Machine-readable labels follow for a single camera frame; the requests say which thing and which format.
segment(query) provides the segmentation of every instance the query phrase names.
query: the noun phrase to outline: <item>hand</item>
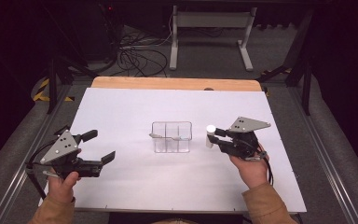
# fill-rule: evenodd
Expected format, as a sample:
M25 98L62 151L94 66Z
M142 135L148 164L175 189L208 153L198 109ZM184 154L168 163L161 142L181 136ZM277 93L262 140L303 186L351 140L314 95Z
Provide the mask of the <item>hand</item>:
M65 180L49 176L48 195L59 203L70 203L74 198L73 187L80 180L78 172L72 172Z
M242 159L229 155L230 160L238 168L243 182L252 189L261 184L268 183L267 171L268 167L264 160L260 161L243 161Z

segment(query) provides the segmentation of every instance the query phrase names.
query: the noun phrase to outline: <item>table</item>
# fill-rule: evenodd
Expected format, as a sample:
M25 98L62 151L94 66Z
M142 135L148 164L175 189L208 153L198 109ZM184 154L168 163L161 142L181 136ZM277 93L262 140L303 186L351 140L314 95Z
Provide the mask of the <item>table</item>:
M273 158L274 188L289 212L306 212L267 98L256 81L152 77L97 77L86 90L71 133L96 129L99 136L80 145L80 157L97 161L115 150L116 158L100 177L83 178L75 185L76 209L246 212L241 193L247 188L238 170L217 146L205 146L207 125L225 129L237 116L271 123L255 133ZM190 152L155 153L148 134L156 120L191 121Z

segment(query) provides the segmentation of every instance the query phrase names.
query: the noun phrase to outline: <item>transparent box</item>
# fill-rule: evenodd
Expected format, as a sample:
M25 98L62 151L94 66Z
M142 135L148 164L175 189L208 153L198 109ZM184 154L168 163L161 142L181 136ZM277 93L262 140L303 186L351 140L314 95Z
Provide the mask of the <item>transparent box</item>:
M153 122L150 136L155 144L155 152L190 152L191 128L191 122L188 121Z

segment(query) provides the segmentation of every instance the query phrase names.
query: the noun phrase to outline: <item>white metal stand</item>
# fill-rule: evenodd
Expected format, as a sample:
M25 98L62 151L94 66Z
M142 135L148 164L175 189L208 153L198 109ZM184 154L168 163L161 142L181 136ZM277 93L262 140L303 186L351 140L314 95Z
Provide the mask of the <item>white metal stand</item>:
M177 6L173 6L172 12L172 47L170 69L175 70L178 55L178 27L231 27L246 28L243 40L238 40L238 46L241 51L243 63L246 71L253 71L251 59L246 44L248 43L249 34L255 20L256 7L250 12L185 12L178 11Z

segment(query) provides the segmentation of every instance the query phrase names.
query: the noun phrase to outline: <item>metal rail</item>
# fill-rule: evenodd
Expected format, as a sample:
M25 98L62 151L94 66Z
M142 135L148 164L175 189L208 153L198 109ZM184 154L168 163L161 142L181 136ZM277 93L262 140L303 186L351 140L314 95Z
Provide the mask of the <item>metal rail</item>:
M322 167L324 168L324 172L327 176L327 179L333 189L334 193L336 194L337 200L341 209L347 219L348 223L357 224L358 223L358 214L357 211L351 201L351 198L348 192L345 189L345 186L339 176L336 167L334 166L333 162L331 161L329 154L324 147L324 143L320 138L319 134L316 131L316 128L313 124L312 117L307 116L301 106L301 96L295 88L288 88L291 97L295 100L296 107L301 114L301 117L304 123L307 125L308 131L312 138L315 153L318 156L319 162L321 163Z
M46 133L48 131L49 126L51 125L52 121L55 118L55 115L57 114L57 111L59 111L60 106L65 99L68 91L70 90L69 85L65 85L62 87L59 93L59 99L58 104L55 106L54 110L47 114L45 119L43 120L43 123L36 135L36 138L34 139L33 143L31 144L28 153L25 155L24 160L22 161L19 169L14 174L9 187L7 188L7 191L2 198L0 202L0 223L4 223L5 219L7 218L7 215L15 202L17 196L20 193L21 187L24 184L27 175L25 173L25 166L24 163L30 158L30 156L43 144L43 140L46 136Z

